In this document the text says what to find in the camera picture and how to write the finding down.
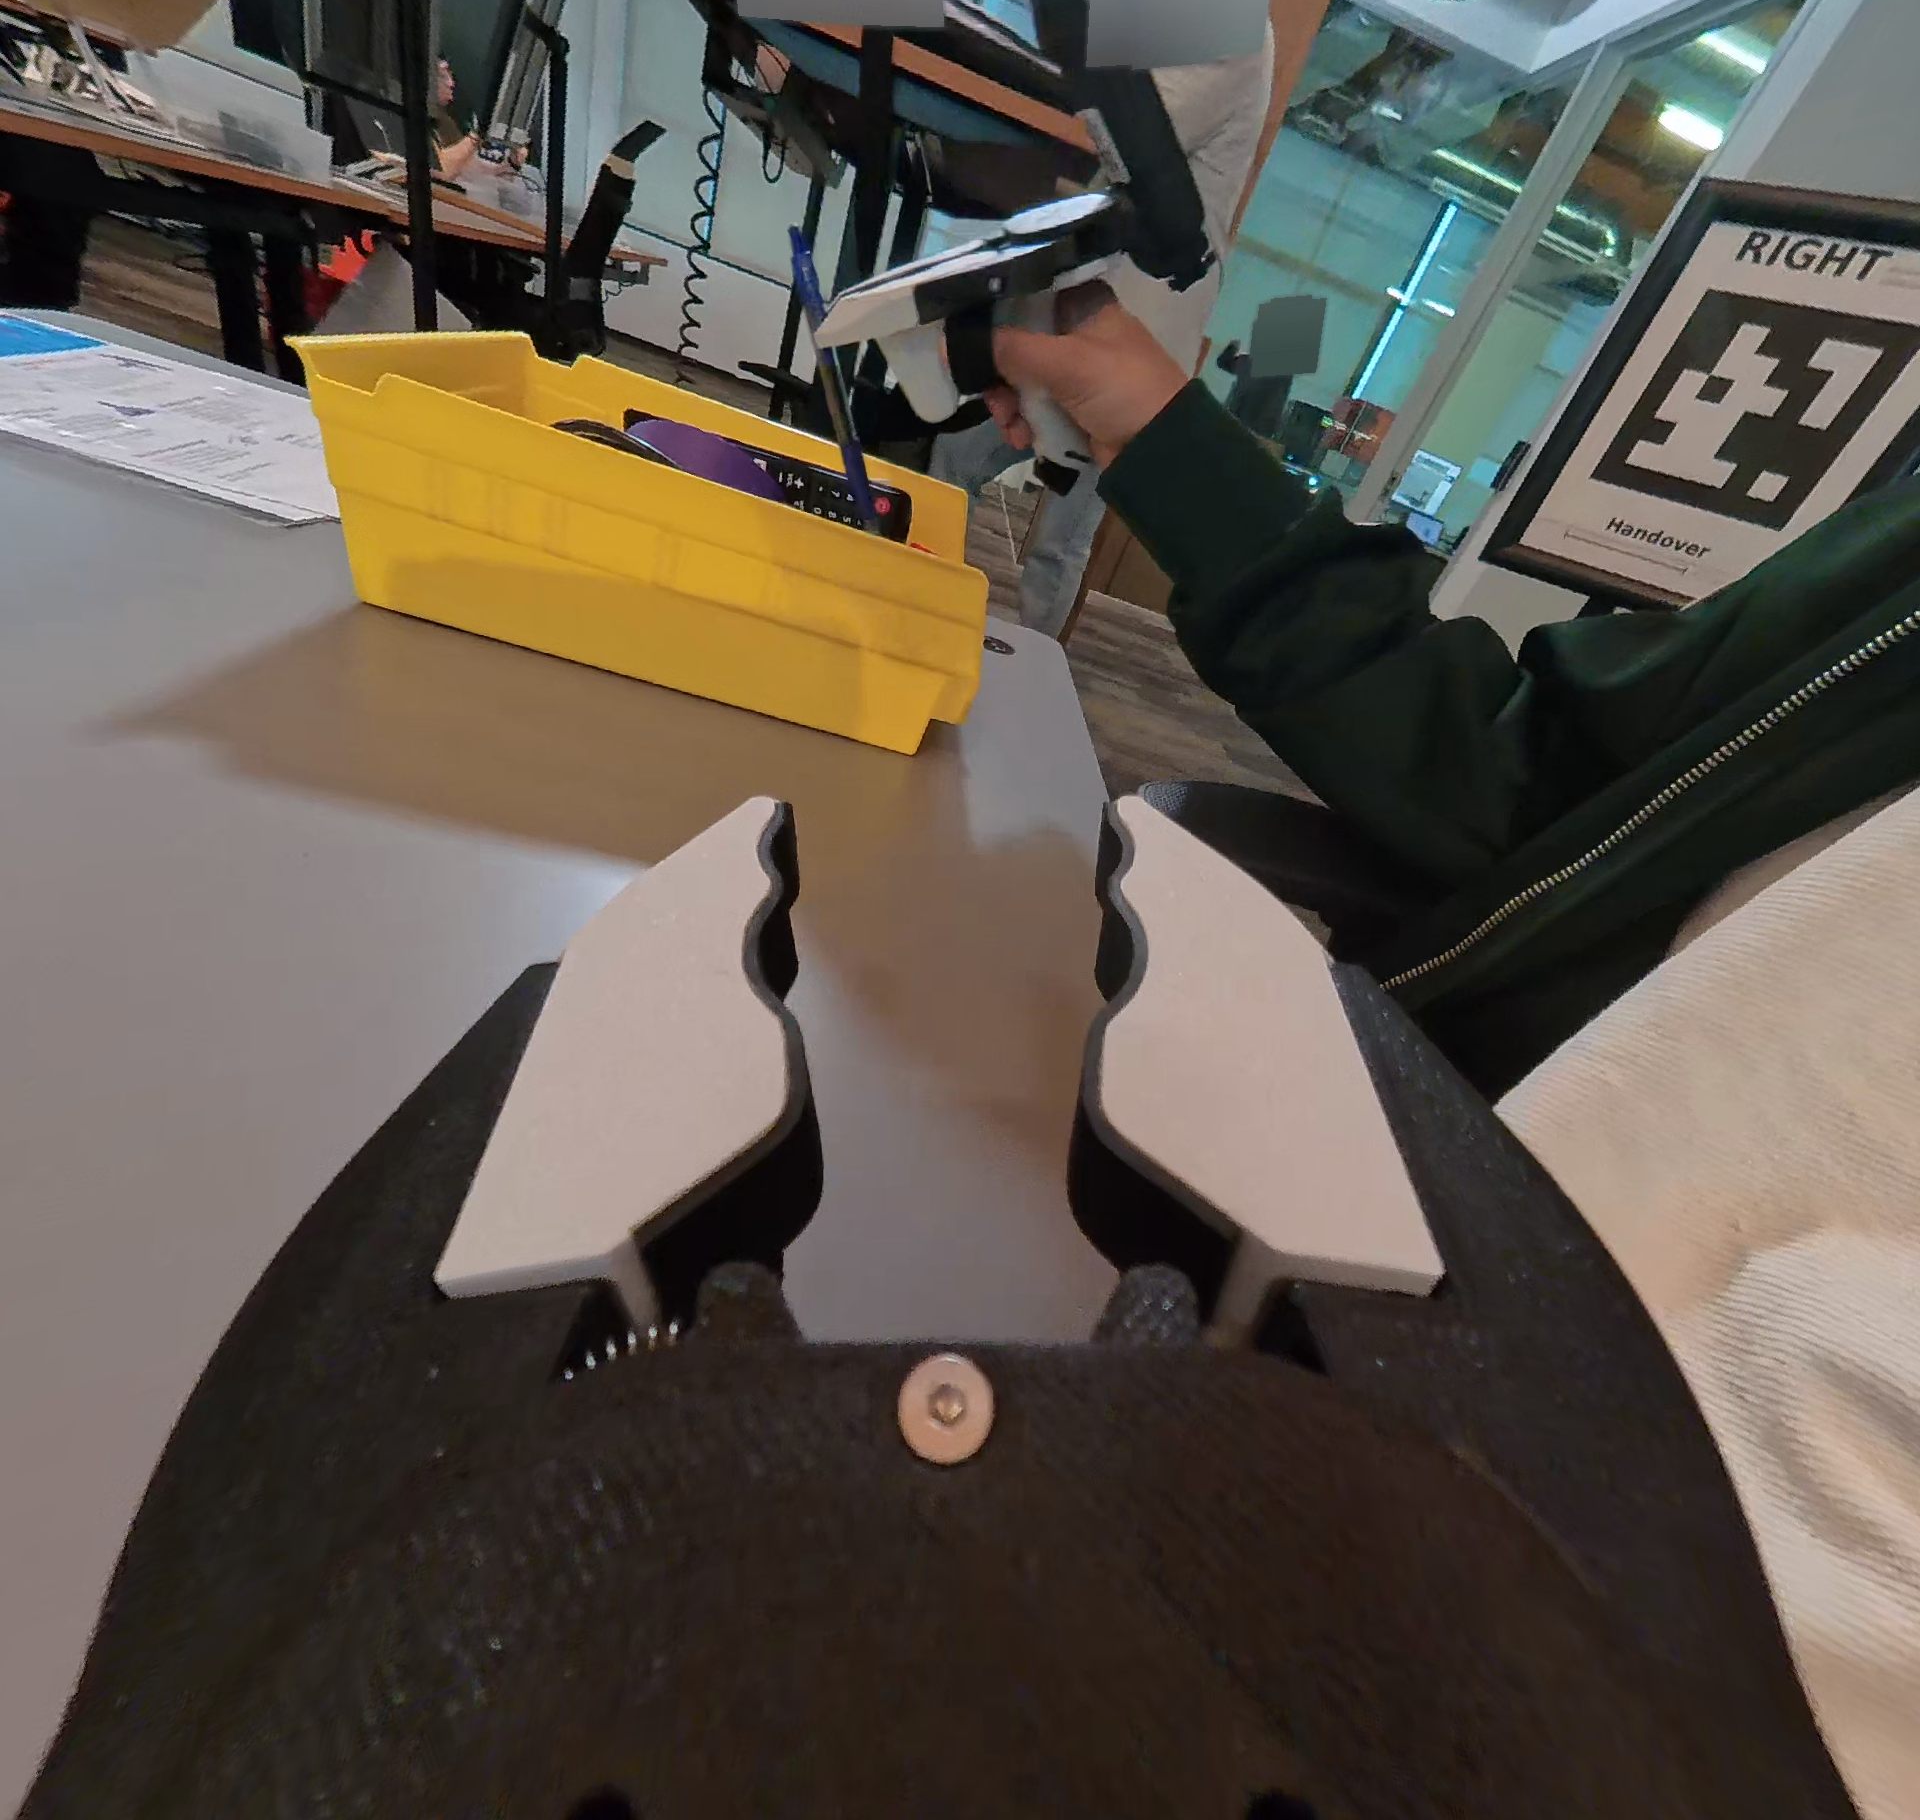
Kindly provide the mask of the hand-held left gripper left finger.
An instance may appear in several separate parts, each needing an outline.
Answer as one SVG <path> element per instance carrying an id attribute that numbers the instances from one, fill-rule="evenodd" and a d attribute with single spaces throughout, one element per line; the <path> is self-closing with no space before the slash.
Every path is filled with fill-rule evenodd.
<path id="1" fill-rule="evenodd" d="M 824 1180 L 787 1008 L 797 826 L 752 797 L 564 946 L 452 1221 L 448 1297 L 600 1283 L 637 1333 L 690 1328 L 701 1279 L 778 1270 Z"/>

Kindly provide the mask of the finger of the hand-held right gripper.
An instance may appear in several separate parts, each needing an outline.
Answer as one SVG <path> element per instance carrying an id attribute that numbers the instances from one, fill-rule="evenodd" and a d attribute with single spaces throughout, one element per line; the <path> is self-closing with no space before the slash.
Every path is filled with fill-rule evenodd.
<path id="1" fill-rule="evenodd" d="M 1121 199 L 1083 193 L 1005 217 L 988 232 L 943 252 L 900 263 L 899 271 L 1003 271 L 1030 263 L 1042 271 L 1104 266 L 1121 256 Z"/>
<path id="2" fill-rule="evenodd" d="M 929 316 L 921 302 L 960 263 L 921 257 L 845 287 L 812 325 L 815 352 L 876 342 L 912 412 L 934 426 L 952 420 L 964 396 L 946 369 L 946 302 L 936 302 Z"/>

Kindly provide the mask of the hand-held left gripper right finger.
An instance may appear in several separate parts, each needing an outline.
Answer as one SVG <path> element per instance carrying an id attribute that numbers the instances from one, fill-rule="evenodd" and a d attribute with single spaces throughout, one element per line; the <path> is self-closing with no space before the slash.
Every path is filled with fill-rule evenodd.
<path id="1" fill-rule="evenodd" d="M 1426 1303 L 1446 1264 L 1304 921 L 1139 798 L 1104 814 L 1069 1207 L 1118 1273 L 1185 1279 L 1255 1339 L 1287 1287 Z"/>

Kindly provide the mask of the blue pen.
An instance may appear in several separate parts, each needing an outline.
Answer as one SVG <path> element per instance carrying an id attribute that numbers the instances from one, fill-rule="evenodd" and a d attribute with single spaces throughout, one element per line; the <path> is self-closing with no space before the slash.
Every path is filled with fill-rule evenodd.
<path id="1" fill-rule="evenodd" d="M 876 507 L 874 488 L 867 477 L 866 457 L 860 453 L 858 441 L 854 437 L 854 426 L 850 417 L 850 405 L 846 394 L 846 384 L 835 364 L 831 351 L 826 344 L 826 302 L 819 287 L 819 276 L 810 257 L 810 247 L 806 244 L 806 232 L 799 226 L 786 230 L 787 236 L 787 256 L 791 271 L 791 289 L 801 300 L 802 319 L 806 321 L 806 338 L 812 347 L 812 376 L 819 384 L 824 406 L 829 422 L 831 439 L 842 462 L 842 474 L 850 495 L 850 506 L 856 523 L 876 537 L 883 537 L 883 517 Z"/>

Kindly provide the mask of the yellow plastic bin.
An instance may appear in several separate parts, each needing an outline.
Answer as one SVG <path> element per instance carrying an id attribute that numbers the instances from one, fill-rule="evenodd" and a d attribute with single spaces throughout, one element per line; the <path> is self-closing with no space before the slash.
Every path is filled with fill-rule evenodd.
<path id="1" fill-rule="evenodd" d="M 902 537 L 600 441 L 659 417 L 840 474 L 831 441 L 506 332 L 292 342 L 356 598 L 596 672 L 914 755 L 968 718 L 988 588 L 968 500 L 870 462 Z"/>

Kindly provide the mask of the person's right forearm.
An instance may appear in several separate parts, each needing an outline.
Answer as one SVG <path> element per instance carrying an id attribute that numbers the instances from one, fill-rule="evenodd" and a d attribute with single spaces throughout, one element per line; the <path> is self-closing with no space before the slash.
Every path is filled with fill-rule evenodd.
<path id="1" fill-rule="evenodd" d="M 1309 495 L 1194 379 L 1099 490 L 1199 680 L 1368 843 L 1458 882 L 1545 825 L 1530 680 L 1485 620 L 1431 612 L 1438 560 L 1411 535 Z"/>

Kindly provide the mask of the raised standing desk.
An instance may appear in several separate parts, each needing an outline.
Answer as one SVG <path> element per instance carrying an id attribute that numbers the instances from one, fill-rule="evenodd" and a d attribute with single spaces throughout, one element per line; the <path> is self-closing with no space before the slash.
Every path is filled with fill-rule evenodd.
<path id="1" fill-rule="evenodd" d="M 966 5 L 934 32 L 872 32 L 687 2 L 703 25 L 701 90 L 812 183 L 808 246 L 828 188 L 849 195 L 819 266 L 828 296 L 919 253 L 930 217 L 998 221 L 1098 170 L 1055 72 Z"/>

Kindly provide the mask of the grey desk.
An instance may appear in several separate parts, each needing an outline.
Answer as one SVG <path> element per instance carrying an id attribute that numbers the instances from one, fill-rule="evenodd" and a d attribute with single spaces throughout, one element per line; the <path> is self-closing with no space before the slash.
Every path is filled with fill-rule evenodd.
<path id="1" fill-rule="evenodd" d="M 364 607 L 277 527 L 3 441 L 3 1816 L 182 1403 L 302 1214 L 522 969 L 791 805 L 810 1338 L 1083 1335 L 1064 1168 L 1109 789 L 990 596 L 910 757 Z"/>

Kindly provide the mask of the wooden top office desk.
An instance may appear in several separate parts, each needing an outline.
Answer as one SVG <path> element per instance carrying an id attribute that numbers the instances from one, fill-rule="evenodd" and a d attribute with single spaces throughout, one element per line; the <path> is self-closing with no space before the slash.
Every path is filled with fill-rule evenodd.
<path id="1" fill-rule="evenodd" d="M 305 336 L 305 265 L 318 247 L 371 232 L 394 240 L 413 280 L 442 287 L 444 256 L 492 263 L 492 287 L 545 260 L 540 226 L 462 195 L 418 199 L 371 183 L 277 174 L 193 149 L 152 131 L 96 119 L 66 105 L 3 99 L 3 190 L 51 199 L 89 217 L 156 219 L 195 226 L 208 246 L 221 357 L 237 366 L 299 377 L 290 349 Z"/>

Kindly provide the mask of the person's right hand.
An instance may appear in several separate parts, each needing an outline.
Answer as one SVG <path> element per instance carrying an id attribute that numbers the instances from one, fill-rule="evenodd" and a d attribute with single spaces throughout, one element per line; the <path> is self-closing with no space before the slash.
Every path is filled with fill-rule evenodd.
<path id="1" fill-rule="evenodd" d="M 1104 469 L 1167 408 L 1191 376 L 1099 280 L 1069 289 L 1055 325 L 1055 332 L 1024 325 L 995 330 L 999 382 L 983 394 L 983 402 L 1014 447 L 1033 448 L 1034 427 L 1023 400 L 1046 394 L 1083 434 L 1092 465 Z"/>

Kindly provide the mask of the black remote control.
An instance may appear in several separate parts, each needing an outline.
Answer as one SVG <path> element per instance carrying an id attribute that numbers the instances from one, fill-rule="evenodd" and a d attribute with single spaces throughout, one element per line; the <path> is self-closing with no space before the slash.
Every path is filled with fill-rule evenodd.
<path id="1" fill-rule="evenodd" d="M 752 459 L 790 507 L 888 540 L 905 540 L 912 502 L 897 488 L 867 482 L 860 496 L 854 484 L 824 465 L 780 453 L 756 453 Z"/>

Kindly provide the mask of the purple tape roll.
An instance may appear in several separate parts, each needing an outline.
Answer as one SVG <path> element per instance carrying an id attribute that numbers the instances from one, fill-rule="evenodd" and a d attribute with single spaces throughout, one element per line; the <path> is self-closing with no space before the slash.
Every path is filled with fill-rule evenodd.
<path id="1" fill-rule="evenodd" d="M 786 506 L 783 486 L 767 471 L 755 451 L 692 423 L 668 417 L 635 417 L 623 439 L 647 457 L 707 484 L 725 486 Z"/>

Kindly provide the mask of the black office chair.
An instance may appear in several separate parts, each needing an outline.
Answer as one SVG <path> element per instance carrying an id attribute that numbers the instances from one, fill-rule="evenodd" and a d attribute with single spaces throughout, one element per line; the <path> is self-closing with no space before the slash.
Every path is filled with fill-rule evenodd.
<path id="1" fill-rule="evenodd" d="M 549 283 L 552 325 L 565 358 L 596 357 L 608 342 L 603 276 L 632 205 L 635 165 L 665 137 L 655 122 L 623 135 L 603 157 L 582 217 L 564 247 L 562 271 Z"/>

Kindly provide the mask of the dark green zip jacket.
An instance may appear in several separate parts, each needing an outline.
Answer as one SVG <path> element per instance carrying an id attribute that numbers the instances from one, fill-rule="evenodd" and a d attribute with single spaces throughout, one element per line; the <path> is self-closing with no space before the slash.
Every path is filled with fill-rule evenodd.
<path id="1" fill-rule="evenodd" d="M 1353 961 L 1496 1101 L 1738 871 L 1916 785 L 1917 488 L 1860 495 L 1686 607 L 1530 630 L 1549 817 Z"/>

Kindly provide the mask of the pale knit shirt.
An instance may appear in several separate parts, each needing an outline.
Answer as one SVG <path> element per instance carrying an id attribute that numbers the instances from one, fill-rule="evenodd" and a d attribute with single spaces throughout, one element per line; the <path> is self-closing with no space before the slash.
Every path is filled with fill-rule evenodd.
<path id="1" fill-rule="evenodd" d="M 1916 1816 L 1916 789 L 1736 873 L 1496 1112 L 1677 1358 L 1858 1816 Z"/>

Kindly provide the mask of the framed marker sign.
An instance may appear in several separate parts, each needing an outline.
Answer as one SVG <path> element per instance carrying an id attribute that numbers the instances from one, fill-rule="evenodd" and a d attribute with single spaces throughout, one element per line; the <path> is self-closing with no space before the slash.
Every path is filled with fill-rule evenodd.
<path id="1" fill-rule="evenodd" d="M 1917 205 L 1706 179 L 1495 512 L 1480 560 L 1685 609 L 1916 465 Z"/>

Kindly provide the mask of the printed paper sheet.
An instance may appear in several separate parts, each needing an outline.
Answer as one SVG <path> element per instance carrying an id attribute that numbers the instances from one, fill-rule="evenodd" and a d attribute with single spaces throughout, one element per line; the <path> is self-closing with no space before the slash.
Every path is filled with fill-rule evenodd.
<path id="1" fill-rule="evenodd" d="M 285 527 L 339 514 L 302 393 L 8 313 L 1 430 Z"/>

